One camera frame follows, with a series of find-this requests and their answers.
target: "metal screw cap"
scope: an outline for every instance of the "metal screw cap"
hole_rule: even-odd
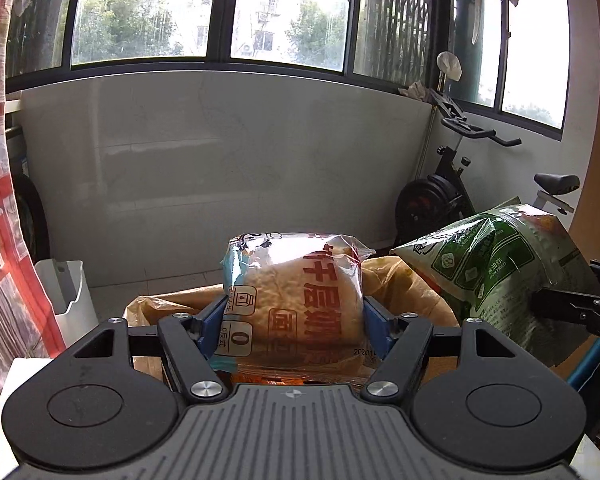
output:
[[[215,397],[222,393],[222,386],[215,381],[200,381],[191,387],[191,393],[196,397]]]
[[[390,381],[376,381],[367,386],[366,390],[376,397],[390,397],[398,393],[398,386]]]

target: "floor tile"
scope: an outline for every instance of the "floor tile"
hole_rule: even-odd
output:
[[[186,276],[173,276],[172,278],[161,278],[160,280],[147,281],[149,294],[155,296],[157,294],[167,294],[168,292],[179,292],[190,288],[198,288],[205,286],[205,275],[188,274]]]
[[[146,282],[90,287],[89,292],[100,322],[110,317],[121,317],[129,303],[149,293]]]
[[[222,283],[223,277],[224,273],[222,270],[210,270],[205,272],[205,281],[207,285],[217,285],[218,283]]]

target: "glass pane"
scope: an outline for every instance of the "glass pane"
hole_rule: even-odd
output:
[[[354,71],[408,86],[426,77],[430,0],[361,0]]]
[[[69,0],[13,0],[6,76],[60,66]]]
[[[342,70],[347,0],[237,0],[232,57]]]
[[[79,0],[72,63],[206,56],[212,0]]]
[[[567,0],[510,6],[511,38],[502,109],[562,127],[569,75]]]
[[[460,81],[447,81],[451,97],[493,106],[498,81],[502,0],[452,0],[449,50],[462,66]]]

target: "logo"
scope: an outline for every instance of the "logo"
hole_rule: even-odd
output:
[[[435,244],[431,244],[430,246],[427,246],[427,244],[415,244],[413,246],[413,252],[426,255],[429,254],[437,244],[437,242]]]
[[[456,266],[456,261],[453,253],[443,254],[440,258],[443,269],[451,269]]]
[[[287,397],[289,397],[289,399],[297,399],[298,397],[300,397],[301,395],[304,395],[304,393],[302,393],[300,390],[296,390],[295,388],[293,390],[289,390],[285,392],[285,395]]]

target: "exercise bike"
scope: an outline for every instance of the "exercise bike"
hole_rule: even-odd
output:
[[[491,139],[493,142],[511,148],[522,144],[521,139],[505,140],[497,136],[495,130],[484,130],[470,124],[464,112],[453,99],[436,91],[430,91],[435,105],[442,114],[441,123],[460,135],[454,148],[440,146],[437,150],[440,161],[433,174],[408,183],[400,192],[395,204],[395,225],[397,237],[394,247],[405,244],[422,236],[435,232],[453,222],[476,214],[471,198],[467,193],[461,175],[471,160],[462,157],[460,166],[455,167],[454,160],[463,137],[468,139]],[[553,175],[539,173],[535,181],[542,188],[533,206],[542,209],[547,202],[558,207],[564,214],[574,209],[557,196],[574,191],[580,187],[576,175]]]

